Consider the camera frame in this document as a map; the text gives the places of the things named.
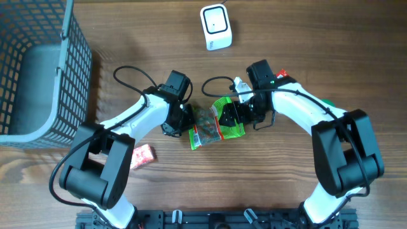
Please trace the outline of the green snack bag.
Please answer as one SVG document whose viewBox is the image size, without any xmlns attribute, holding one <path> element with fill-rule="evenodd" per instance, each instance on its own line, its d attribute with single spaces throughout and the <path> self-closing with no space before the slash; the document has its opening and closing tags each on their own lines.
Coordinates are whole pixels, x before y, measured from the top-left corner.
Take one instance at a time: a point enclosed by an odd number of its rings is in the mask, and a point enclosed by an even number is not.
<svg viewBox="0 0 407 229">
<path fill-rule="evenodd" d="M 245 135 L 242 124 L 235 122 L 232 127 L 219 124 L 219 118 L 223 112 L 224 105 L 231 103 L 232 100 L 229 97 L 222 97 L 215 101 L 210 108 L 193 108 L 195 124 L 188 131 L 192 150 L 213 142 Z"/>
</svg>

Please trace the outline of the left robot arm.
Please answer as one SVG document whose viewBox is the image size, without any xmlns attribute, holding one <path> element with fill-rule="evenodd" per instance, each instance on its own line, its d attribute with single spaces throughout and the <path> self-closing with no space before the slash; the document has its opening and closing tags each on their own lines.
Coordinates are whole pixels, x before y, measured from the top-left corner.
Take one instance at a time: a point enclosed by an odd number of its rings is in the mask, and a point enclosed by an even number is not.
<svg viewBox="0 0 407 229">
<path fill-rule="evenodd" d="M 54 168 L 59 185 L 80 199 L 76 228 L 162 228 L 162 211 L 138 211 L 124 195 L 134 146 L 155 127 L 176 137 L 194 124 L 183 73 L 141 92 L 132 107 L 101 124 L 82 123 L 69 153 Z"/>
</svg>

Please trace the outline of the red stick packet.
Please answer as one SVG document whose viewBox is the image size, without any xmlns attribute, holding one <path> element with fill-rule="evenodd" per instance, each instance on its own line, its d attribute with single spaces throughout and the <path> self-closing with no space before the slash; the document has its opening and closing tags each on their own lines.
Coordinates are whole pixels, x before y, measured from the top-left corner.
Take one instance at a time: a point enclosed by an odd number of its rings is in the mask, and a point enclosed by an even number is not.
<svg viewBox="0 0 407 229">
<path fill-rule="evenodd" d="M 284 77 L 288 77 L 289 76 L 289 74 L 284 70 L 284 69 L 281 69 L 277 74 L 276 74 L 276 77 L 279 79 L 279 78 L 284 78 Z"/>
</svg>

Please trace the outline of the red small tissue pack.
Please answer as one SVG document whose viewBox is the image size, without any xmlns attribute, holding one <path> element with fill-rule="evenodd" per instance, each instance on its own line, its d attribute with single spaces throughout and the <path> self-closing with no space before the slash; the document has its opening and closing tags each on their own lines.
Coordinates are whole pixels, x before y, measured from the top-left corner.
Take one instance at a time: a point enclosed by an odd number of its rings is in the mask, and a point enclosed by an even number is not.
<svg viewBox="0 0 407 229">
<path fill-rule="evenodd" d="M 154 149 L 149 144 L 134 148 L 130 162 L 131 169 L 137 169 L 156 159 Z"/>
</svg>

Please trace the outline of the green lid jar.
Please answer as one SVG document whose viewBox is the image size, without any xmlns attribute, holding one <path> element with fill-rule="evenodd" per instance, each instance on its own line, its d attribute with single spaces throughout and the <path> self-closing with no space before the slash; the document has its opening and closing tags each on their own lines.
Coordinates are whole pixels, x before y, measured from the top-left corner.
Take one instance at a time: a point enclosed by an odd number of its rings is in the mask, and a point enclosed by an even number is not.
<svg viewBox="0 0 407 229">
<path fill-rule="evenodd" d="M 332 101 L 328 100 L 328 99 L 322 99 L 321 101 L 328 104 L 328 105 L 330 105 L 330 106 L 336 107 L 335 104 Z"/>
</svg>

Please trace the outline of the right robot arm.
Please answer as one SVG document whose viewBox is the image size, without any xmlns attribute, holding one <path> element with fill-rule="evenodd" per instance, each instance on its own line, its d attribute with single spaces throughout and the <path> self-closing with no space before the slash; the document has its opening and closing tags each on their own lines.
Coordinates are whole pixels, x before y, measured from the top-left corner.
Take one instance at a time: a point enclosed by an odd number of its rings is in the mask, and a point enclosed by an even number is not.
<svg viewBox="0 0 407 229">
<path fill-rule="evenodd" d="M 223 108 L 219 124 L 256 125 L 267 112 L 279 113 L 311 135 L 318 185 L 301 204 L 310 228 L 331 223 L 353 197 L 369 195 L 369 186 L 385 167 L 369 116 L 361 109 L 336 108 L 308 93 L 285 71 L 275 74 L 266 60 L 247 69 L 251 84 L 235 78 L 230 90 L 238 100 Z"/>
</svg>

